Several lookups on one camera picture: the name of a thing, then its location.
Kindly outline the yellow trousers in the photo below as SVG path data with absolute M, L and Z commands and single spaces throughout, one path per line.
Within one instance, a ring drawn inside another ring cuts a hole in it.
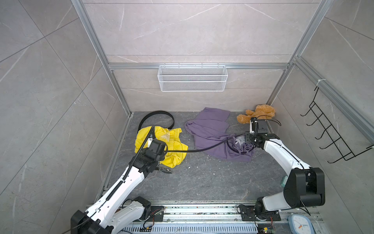
M 135 151 L 134 151 L 135 153 L 139 151 L 150 129 L 151 127 L 149 126 L 149 127 L 142 128 L 138 131 L 138 134 L 135 140 Z M 155 127 L 155 137 L 158 140 L 165 142 L 167 144 L 169 151 L 170 150 L 171 151 L 173 150 L 187 151 L 188 150 L 189 147 L 180 141 L 180 138 L 179 138 L 180 133 L 182 133 L 181 128 L 169 130 L 167 128 L 163 128 L 160 126 Z M 180 165 L 182 163 L 186 155 L 187 153 L 178 153 L 178 152 L 167 153 L 165 156 L 165 159 L 161 161 L 160 163 L 169 168 L 174 168 L 175 166 Z

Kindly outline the purple garment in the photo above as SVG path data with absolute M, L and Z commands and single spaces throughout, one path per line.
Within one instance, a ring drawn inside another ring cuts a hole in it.
M 195 148 L 208 148 L 205 152 L 220 160 L 250 162 L 254 146 L 245 143 L 243 136 L 227 133 L 230 111 L 204 108 L 196 118 L 185 124 L 185 130 L 194 137 Z

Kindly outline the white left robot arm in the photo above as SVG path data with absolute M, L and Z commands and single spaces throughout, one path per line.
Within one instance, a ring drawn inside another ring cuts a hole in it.
M 71 217 L 70 234 L 117 234 L 131 222 L 146 218 L 151 203 L 135 198 L 127 207 L 121 205 L 148 174 L 157 170 L 166 155 L 166 143 L 155 137 L 152 126 L 136 155 L 116 183 L 86 211 L 76 211 Z

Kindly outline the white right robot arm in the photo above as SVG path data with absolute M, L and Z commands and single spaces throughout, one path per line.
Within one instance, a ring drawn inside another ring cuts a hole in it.
M 268 132 L 265 120 L 251 118 L 245 142 L 270 154 L 288 176 L 282 192 L 258 198 L 255 205 L 257 216 L 325 204 L 325 175 L 322 169 L 310 166 L 292 153 L 276 134 Z

